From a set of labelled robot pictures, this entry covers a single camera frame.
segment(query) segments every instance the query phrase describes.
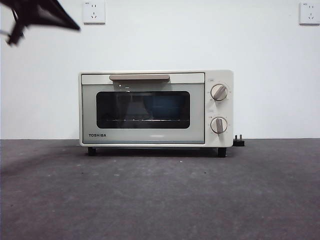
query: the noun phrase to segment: oven door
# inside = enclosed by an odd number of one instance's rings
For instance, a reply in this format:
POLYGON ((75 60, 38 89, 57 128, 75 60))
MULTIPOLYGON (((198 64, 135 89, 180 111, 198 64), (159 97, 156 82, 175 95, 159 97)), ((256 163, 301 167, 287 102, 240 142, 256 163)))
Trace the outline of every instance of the oven door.
POLYGON ((83 144, 204 144, 204 73, 81 76, 83 144))

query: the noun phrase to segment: oven foot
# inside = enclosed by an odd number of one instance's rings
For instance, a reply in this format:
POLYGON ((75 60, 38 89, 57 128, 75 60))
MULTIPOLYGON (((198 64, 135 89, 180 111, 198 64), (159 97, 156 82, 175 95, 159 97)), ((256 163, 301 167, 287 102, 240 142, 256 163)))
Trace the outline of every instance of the oven foot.
POLYGON ((97 149, 93 148, 93 147, 88 147, 88 155, 89 156, 95 156, 97 153, 97 149))
POLYGON ((225 158, 227 153, 226 147, 218 147, 218 157, 219 158, 225 158))

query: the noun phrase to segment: oven door handle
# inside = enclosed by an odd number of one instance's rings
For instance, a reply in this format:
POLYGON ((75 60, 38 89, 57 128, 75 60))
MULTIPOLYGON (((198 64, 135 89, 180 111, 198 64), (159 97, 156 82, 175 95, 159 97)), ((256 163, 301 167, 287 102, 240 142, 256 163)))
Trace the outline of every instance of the oven door handle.
POLYGON ((114 74, 110 75, 111 81, 131 81, 131 80, 148 80, 168 82, 170 75, 167 74, 114 74))

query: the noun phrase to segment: toshiba logo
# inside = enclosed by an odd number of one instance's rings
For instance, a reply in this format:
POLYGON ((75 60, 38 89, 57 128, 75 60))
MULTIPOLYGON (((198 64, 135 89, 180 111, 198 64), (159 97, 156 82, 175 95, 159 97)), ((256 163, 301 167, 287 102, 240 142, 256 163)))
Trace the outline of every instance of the toshiba logo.
POLYGON ((107 136, 107 134, 105 134, 105 133, 89 133, 89 137, 101 137, 101 138, 103 138, 103 137, 106 137, 107 136))

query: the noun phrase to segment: glass window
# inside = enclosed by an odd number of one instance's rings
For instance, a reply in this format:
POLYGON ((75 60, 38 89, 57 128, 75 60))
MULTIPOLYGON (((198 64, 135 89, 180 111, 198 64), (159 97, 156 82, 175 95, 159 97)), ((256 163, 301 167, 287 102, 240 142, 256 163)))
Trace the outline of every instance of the glass window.
POLYGON ((96 95, 96 124, 101 129, 187 129, 187 91, 101 91, 96 95))

